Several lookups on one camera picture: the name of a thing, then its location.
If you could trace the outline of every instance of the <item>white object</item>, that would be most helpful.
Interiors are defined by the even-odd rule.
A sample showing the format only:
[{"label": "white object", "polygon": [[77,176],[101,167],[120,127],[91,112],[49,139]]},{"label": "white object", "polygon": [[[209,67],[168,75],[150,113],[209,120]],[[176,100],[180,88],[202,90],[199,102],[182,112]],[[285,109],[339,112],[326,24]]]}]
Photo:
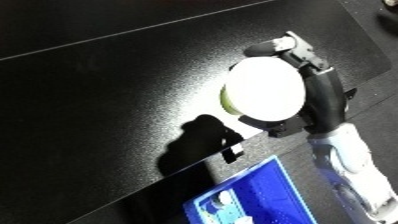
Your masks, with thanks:
[{"label": "white object", "polygon": [[234,110],[262,121],[288,119],[305,101],[301,75],[275,57],[244,59],[230,71],[224,90]]},{"label": "white object", "polygon": [[237,219],[234,224],[254,224],[253,217],[251,216],[244,216]]},{"label": "white object", "polygon": [[228,191],[221,191],[217,196],[218,202],[221,205],[229,205],[232,203],[233,199]]},{"label": "white object", "polygon": [[398,221],[398,197],[375,166],[366,143],[353,124],[310,136],[315,163],[331,182],[354,223],[392,224]]},{"label": "white object", "polygon": [[395,5],[398,5],[398,0],[384,0],[384,2],[385,2],[386,5],[388,5],[388,6],[395,6]]}]

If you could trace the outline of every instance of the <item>blue box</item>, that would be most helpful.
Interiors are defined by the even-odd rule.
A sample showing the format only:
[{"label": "blue box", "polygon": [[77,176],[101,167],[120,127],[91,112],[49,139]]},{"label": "blue box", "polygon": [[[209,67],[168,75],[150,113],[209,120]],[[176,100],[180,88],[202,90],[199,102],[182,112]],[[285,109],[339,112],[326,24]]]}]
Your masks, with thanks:
[{"label": "blue box", "polygon": [[186,202],[192,224],[234,224],[243,217],[252,223],[316,223],[276,156],[231,177]]}]

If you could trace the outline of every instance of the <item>blue container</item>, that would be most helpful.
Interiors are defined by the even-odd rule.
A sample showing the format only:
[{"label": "blue container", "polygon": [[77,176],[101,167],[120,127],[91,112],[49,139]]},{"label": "blue container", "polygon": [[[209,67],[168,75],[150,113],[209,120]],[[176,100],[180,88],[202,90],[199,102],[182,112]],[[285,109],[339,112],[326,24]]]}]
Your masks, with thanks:
[{"label": "blue container", "polygon": [[192,224],[316,223],[276,156],[250,167],[186,202]]}]

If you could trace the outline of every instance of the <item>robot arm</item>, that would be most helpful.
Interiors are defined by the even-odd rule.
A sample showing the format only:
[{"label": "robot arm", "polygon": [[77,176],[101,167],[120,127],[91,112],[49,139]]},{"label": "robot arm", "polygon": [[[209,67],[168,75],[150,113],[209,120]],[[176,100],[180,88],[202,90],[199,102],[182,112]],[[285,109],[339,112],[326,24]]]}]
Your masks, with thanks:
[{"label": "robot arm", "polygon": [[306,87],[303,111],[313,122],[306,130],[311,134],[308,141],[313,147],[315,164],[354,223],[397,222],[397,195],[374,165],[355,126],[346,123],[348,104],[336,70],[292,32],[254,45],[245,54],[278,56],[300,72]]}]

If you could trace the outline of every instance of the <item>black table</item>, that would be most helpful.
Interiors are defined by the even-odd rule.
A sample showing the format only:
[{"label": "black table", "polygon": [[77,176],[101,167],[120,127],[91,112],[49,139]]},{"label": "black table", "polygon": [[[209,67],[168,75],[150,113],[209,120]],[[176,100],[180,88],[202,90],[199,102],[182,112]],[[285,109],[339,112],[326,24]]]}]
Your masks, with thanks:
[{"label": "black table", "polygon": [[[105,3],[96,4],[108,7]],[[0,222],[71,221],[219,151],[220,143],[213,140],[223,136],[223,123],[242,135],[257,133],[258,130],[246,128],[223,112],[217,99],[228,67],[243,58],[241,50],[250,44],[293,30],[337,67],[346,89],[389,67],[388,60],[344,9],[328,0],[256,4],[6,58],[239,5],[236,2],[220,3],[215,8],[206,5],[199,11],[192,8],[188,14],[170,13],[170,16],[163,16],[165,12],[159,9],[156,15],[165,19],[145,22],[132,18],[139,23],[131,24],[125,21],[125,16],[131,16],[128,10],[117,18],[115,14],[100,13],[103,20],[98,23],[109,18],[111,22],[103,30],[93,31],[89,29],[92,23],[87,21],[97,17],[89,14],[87,23],[80,23],[79,19],[68,24],[66,27],[73,28],[71,32],[65,31],[68,35],[52,33],[54,30],[40,20],[22,19],[26,26],[33,22],[31,29],[38,26],[47,29],[31,32],[35,37],[32,40],[38,36],[46,37],[45,40],[52,40],[52,35],[57,38],[54,42],[20,45],[25,43],[22,37],[26,33],[15,28],[9,35],[15,34],[20,37],[15,40],[21,42],[6,38],[3,44],[8,47],[4,48],[5,58],[0,62],[3,118],[0,182],[5,183],[0,187],[3,214]],[[120,21],[125,25],[116,26]],[[196,119],[203,114],[212,116]],[[183,130],[187,133],[193,129],[194,133],[184,135],[179,141],[177,138],[182,133],[179,127],[192,120]],[[292,146],[288,144],[275,141],[268,146],[286,150]],[[171,156],[162,157],[165,153]],[[167,160],[162,163],[159,158]],[[201,176],[199,179],[206,186],[217,182],[202,174],[203,169],[194,168],[188,173]],[[224,176],[218,173],[222,176],[220,180],[233,172],[231,167],[225,168]],[[166,178],[160,183],[170,187],[175,181]]]}]

